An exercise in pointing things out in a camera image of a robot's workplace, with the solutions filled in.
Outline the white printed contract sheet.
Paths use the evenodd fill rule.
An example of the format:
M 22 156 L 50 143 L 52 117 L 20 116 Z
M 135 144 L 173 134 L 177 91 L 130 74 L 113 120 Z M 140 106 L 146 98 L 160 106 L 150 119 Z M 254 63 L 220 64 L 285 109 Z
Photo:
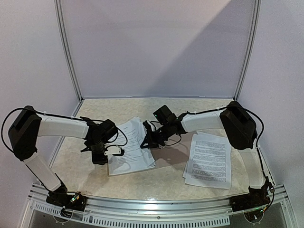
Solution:
M 129 143 L 123 149 L 123 156 L 108 156 L 110 176 L 144 171 L 155 167 L 155 160 L 149 149 L 141 149 L 138 143 Z

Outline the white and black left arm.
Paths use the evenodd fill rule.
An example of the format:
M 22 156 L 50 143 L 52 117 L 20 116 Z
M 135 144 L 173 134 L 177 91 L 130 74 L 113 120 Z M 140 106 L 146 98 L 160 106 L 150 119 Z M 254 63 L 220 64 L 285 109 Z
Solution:
M 8 129 L 10 151 L 24 163 L 41 184 L 50 192 L 60 206 L 67 206 L 71 197 L 61 187 L 60 178 L 49 166 L 51 156 L 47 149 L 54 146 L 42 144 L 63 138 L 76 138 L 84 142 L 83 152 L 89 151 L 99 158 L 107 158 L 109 142 L 118 134 L 118 128 L 109 119 L 93 120 L 88 117 L 72 117 L 49 114 L 32 106 L 19 107 L 9 114 L 17 113 Z

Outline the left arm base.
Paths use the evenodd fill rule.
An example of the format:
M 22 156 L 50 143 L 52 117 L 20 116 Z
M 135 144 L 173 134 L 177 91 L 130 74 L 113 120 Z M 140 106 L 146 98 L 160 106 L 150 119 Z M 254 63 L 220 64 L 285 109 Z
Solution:
M 48 204 L 82 212 L 85 211 L 86 202 L 87 197 L 80 192 L 75 192 L 74 195 L 68 194 L 67 187 L 64 184 L 55 191 L 49 191 L 46 198 Z

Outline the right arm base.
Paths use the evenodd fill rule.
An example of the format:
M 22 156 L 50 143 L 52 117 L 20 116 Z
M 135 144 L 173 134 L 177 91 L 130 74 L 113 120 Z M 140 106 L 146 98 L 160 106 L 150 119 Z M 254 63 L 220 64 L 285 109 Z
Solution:
M 268 195 L 268 188 L 268 185 L 264 185 L 259 189 L 249 187 L 249 193 L 230 197 L 229 204 L 232 211 L 236 212 L 270 206 L 273 200 Z

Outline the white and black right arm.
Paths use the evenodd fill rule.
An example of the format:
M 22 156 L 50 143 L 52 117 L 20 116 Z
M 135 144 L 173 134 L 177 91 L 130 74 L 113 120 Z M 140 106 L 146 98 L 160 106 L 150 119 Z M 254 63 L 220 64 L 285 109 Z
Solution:
M 252 111 L 245 109 L 238 102 L 232 101 L 227 106 L 201 112 L 185 112 L 176 116 L 166 105 L 153 113 L 161 125 L 154 130 L 149 121 L 144 121 L 146 135 L 140 147 L 154 149 L 165 147 L 166 141 L 173 135 L 182 135 L 198 130 L 224 129 L 230 145 L 241 154 L 249 177 L 249 186 L 254 189 L 246 195 L 249 207 L 256 207 L 264 199 L 260 188 L 272 188 L 266 175 L 258 141 L 261 134 L 257 132 Z

